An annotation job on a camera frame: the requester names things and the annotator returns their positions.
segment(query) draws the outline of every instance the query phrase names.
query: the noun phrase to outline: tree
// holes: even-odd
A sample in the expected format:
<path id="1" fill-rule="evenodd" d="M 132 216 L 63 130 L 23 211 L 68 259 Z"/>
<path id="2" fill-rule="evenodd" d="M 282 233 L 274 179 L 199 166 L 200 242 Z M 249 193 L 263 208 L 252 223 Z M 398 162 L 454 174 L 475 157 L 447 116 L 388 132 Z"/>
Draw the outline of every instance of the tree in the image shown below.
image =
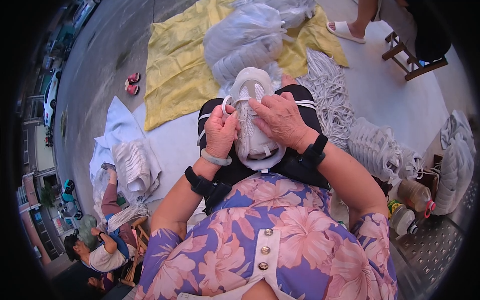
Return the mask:
<path id="1" fill-rule="evenodd" d="M 55 206 L 55 192 L 48 181 L 45 182 L 45 187 L 40 191 L 40 203 L 49 208 Z"/>

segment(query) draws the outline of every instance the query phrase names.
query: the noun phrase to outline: teal scooter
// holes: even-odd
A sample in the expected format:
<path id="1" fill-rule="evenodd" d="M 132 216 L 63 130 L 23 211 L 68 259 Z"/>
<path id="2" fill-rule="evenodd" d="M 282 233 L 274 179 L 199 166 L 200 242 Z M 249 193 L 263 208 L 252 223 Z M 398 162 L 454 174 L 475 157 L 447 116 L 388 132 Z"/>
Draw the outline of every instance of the teal scooter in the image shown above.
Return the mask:
<path id="1" fill-rule="evenodd" d="M 80 204 L 77 205 L 76 199 L 73 197 L 73 190 L 75 183 L 71 179 L 67 179 L 63 184 L 63 193 L 61 194 L 62 202 L 58 205 L 59 215 L 67 224 L 75 225 L 74 220 L 80 221 L 84 216 L 79 209 Z M 73 204 L 73 208 L 68 208 L 68 202 Z"/>

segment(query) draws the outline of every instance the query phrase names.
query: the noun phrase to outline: asphalt road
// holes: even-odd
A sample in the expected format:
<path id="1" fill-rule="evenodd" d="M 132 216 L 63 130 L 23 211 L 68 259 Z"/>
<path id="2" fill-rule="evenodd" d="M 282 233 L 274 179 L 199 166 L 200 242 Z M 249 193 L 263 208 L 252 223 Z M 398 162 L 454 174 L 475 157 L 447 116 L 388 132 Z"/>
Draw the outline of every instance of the asphalt road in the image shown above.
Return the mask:
<path id="1" fill-rule="evenodd" d="M 93 210 L 89 162 L 94 138 L 103 135 L 108 107 L 116 95 L 130 110 L 143 102 L 145 80 L 136 96 L 125 91 L 125 80 L 145 73 L 150 24 L 163 22 L 195 0 L 103 0 L 78 35 L 64 65 L 54 124 L 54 151 L 61 182 L 75 181 L 84 214 Z M 66 133 L 60 116 L 67 113 Z"/>

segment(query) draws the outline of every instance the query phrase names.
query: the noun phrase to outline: yellow tarp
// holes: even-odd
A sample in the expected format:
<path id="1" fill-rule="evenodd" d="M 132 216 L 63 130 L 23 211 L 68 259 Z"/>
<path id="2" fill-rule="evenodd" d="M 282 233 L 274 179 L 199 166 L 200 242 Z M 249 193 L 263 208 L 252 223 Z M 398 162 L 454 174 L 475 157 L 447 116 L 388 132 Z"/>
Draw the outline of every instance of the yellow tarp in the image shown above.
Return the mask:
<path id="1" fill-rule="evenodd" d="M 204 60 L 203 37 L 233 9 L 232 0 L 200 0 L 163 23 L 153 23 L 148 42 L 145 130 L 199 110 L 214 98 L 219 85 Z M 340 43 L 325 27 L 327 17 L 317 6 L 315 16 L 288 35 L 278 65 L 294 78 L 307 72 L 306 47 L 323 51 L 348 66 Z"/>

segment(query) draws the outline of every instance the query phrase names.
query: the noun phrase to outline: black hair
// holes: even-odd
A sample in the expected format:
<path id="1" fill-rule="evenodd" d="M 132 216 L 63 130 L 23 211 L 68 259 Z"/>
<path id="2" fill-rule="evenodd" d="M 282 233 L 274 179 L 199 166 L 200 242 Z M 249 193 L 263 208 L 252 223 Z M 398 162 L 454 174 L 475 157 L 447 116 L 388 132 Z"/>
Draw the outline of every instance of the black hair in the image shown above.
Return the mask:
<path id="1" fill-rule="evenodd" d="M 77 260 L 77 261 L 80 260 L 80 256 L 75 251 L 75 249 L 73 249 L 77 241 L 78 241 L 78 237 L 76 234 L 72 234 L 65 237 L 65 240 L 63 241 L 63 245 L 65 246 L 65 252 L 67 253 L 68 259 L 70 259 L 71 262 L 73 262 L 74 260 Z"/>

